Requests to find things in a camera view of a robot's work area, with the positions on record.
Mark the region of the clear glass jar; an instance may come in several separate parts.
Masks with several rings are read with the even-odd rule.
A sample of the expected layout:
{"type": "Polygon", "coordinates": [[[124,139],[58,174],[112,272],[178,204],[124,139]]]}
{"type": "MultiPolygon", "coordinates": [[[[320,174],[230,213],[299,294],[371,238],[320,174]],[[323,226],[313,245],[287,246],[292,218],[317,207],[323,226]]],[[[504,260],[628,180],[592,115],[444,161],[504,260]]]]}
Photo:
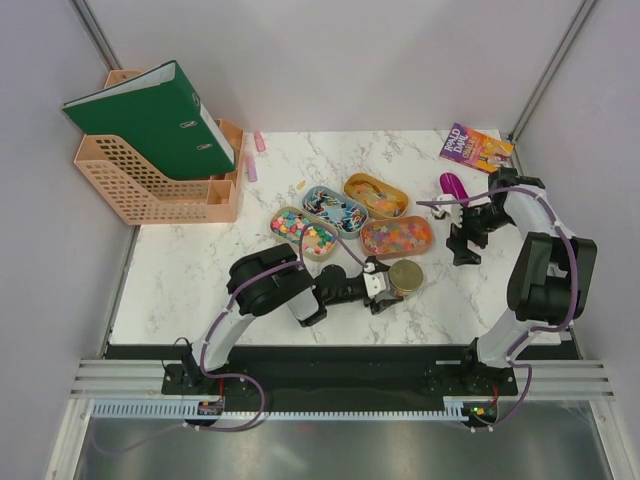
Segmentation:
{"type": "Polygon", "coordinates": [[[414,295],[422,287],[422,282],[400,282],[390,281],[390,291],[395,298],[406,298],[414,295]]]}

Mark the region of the gold jar lid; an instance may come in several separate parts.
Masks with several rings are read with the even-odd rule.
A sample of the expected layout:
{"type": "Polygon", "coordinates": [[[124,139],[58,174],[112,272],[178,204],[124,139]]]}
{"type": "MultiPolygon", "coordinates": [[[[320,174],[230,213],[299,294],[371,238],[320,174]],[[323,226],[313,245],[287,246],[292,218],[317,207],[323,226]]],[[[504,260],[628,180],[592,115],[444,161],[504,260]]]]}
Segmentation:
{"type": "Polygon", "coordinates": [[[422,268],[414,261],[401,259],[395,262],[389,271],[389,280],[394,283],[400,282],[424,282],[422,268]]]}

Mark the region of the magenta plastic scoop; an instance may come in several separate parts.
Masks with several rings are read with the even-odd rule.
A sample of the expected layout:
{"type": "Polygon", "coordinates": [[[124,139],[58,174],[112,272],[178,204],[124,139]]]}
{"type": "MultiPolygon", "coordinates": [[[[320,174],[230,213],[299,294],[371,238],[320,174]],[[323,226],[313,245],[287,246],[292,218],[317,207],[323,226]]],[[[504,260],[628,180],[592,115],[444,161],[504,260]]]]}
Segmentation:
{"type": "Polygon", "coordinates": [[[451,195],[456,200],[466,200],[469,197],[460,178],[452,172],[441,174],[439,184],[445,195],[451,195]]]}

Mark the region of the pink gummy star tray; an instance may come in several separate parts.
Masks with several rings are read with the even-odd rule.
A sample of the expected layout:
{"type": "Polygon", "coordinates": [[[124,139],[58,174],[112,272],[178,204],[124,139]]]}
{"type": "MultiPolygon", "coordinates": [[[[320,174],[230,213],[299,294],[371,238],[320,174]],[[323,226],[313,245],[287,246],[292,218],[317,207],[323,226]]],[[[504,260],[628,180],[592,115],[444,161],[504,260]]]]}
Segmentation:
{"type": "Polygon", "coordinates": [[[430,224],[420,216],[369,221],[360,232],[363,251],[380,260],[424,254],[433,238],[430,224]]]}

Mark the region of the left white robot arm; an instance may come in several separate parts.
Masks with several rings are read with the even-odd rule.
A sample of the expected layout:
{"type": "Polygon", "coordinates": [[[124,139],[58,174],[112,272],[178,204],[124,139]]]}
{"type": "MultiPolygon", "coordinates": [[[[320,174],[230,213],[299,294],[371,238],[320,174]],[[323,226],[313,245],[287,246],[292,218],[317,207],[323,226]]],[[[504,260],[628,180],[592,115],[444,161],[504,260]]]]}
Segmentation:
{"type": "Polygon", "coordinates": [[[219,369],[245,330],[283,305],[303,327],[324,320],[329,306],[360,302],[373,315],[387,310],[405,297],[393,286],[391,273],[390,266],[369,256],[354,277],[336,264],[312,276],[288,245],[241,258],[229,270],[229,300],[191,344],[194,361],[185,370],[185,382],[198,393],[215,389],[219,369]]]}

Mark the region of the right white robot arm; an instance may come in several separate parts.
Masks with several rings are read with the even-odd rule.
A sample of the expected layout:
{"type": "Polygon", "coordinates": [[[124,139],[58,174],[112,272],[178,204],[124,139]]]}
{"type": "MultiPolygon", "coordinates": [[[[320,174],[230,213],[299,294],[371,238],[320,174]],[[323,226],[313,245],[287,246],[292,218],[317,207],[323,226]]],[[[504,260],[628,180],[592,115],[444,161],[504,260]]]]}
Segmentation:
{"type": "Polygon", "coordinates": [[[480,264],[480,255],[469,246],[486,247],[490,233],[503,226],[515,226],[523,238],[507,284],[507,309],[473,341],[471,360],[457,371],[460,386],[477,394],[493,383],[492,368],[511,367],[537,334],[556,333],[582,314],[597,247],[562,224],[538,178],[501,167],[488,177],[487,202],[477,206],[469,204],[454,174],[441,175],[439,182],[451,217],[446,245],[454,265],[480,264]]]}

